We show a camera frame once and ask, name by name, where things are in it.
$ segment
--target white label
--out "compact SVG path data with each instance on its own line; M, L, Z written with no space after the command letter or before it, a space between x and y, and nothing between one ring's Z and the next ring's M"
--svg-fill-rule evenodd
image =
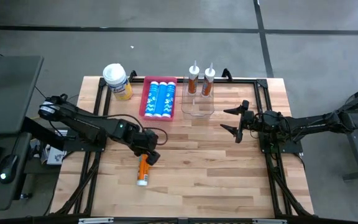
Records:
M42 105L52 105L52 104L53 103L51 103L49 101L44 101L44 103L42 103ZM57 106L41 106L40 110L44 110L49 113L55 113L56 110L58 110L58 107Z

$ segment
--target black desk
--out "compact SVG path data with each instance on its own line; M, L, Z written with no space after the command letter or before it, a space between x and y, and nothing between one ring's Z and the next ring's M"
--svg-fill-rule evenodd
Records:
M23 126L43 60L40 56L0 57L0 137L9 136L0 140L0 147L4 148L0 162L11 153L19 136L14 149L19 157L16 177L10 184L0 183L0 210L8 209L21 194L31 139L31 134L23 132Z
M12 147L16 141L15 135L11 137L6 137L0 140L0 147L3 147L3 150L0 153L0 161L6 155L9 155L12 151ZM16 177L10 184L0 183L0 210L6 210L11 206L12 200L15 196L20 195L21 191L20 184L24 181L22 178L25 162L27 160L28 146L30 144L31 134L22 133L17 140L16 147L14 149L14 154L19 157L19 163L17 165Z
M21 130L42 62L40 56L0 57L0 134Z

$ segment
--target concrete floor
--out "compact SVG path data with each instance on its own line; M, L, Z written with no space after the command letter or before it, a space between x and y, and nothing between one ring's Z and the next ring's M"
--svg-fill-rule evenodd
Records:
M260 0L266 29L358 30L357 0ZM252 0L0 0L0 24L100 27L258 28ZM358 35L267 35L274 77L284 78L294 117L327 113L358 90ZM82 77L119 62L139 75L183 75L194 59L235 77L266 77L259 34L0 31L0 53L42 55L38 87L78 94ZM29 116L42 97L34 93ZM302 140L315 214L358 221L357 170L347 139ZM42 215L55 177L38 177L35 196L0 218Z

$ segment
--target wooden table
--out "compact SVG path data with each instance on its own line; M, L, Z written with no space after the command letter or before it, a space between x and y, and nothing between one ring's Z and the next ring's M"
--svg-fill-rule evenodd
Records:
M267 81L273 110L290 116L283 79ZM93 111L98 83L99 77L84 77L78 99L80 108ZM134 96L129 101L111 98L109 114L139 116L142 84L133 83L132 88ZM141 120L145 127L162 127L169 134L166 145L156 148L161 158L150 170L148 186L136 186L139 159L132 151L122 144L108 142L101 157L92 216L273 217L267 168L259 141L244 131L242 142L236 144L219 126L221 123L238 125L239 117L223 113L223 109L235 108L242 100L250 101L250 110L256 111L253 86L215 84L215 112L209 120L185 119L181 111L181 92L181 84L178 84L172 122L157 124ZM75 152L64 160L51 212L58 210L77 187L83 157L84 153ZM302 206L313 213L299 158L284 154L283 163L289 189ZM281 190L278 194L284 211Z

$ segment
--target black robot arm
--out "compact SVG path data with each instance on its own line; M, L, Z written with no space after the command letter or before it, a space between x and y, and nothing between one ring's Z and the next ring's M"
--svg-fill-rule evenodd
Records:
M292 118L284 117L280 112L275 111L254 114L253 111L248 110L248 106L249 102L244 100L239 107L224 110L226 113L241 115L238 128L221 124L236 137L236 143L241 142L243 129L267 133L278 142L287 140L297 142L307 134L324 131L351 133L357 129L350 115L344 111L337 110L319 116Z
M158 136L150 129L112 116L95 116L67 102L67 95L51 96L45 99L38 114L47 121L59 121L78 133L82 141L105 147L106 137L124 144L136 156L148 155L147 163L154 165L160 154L154 149Z

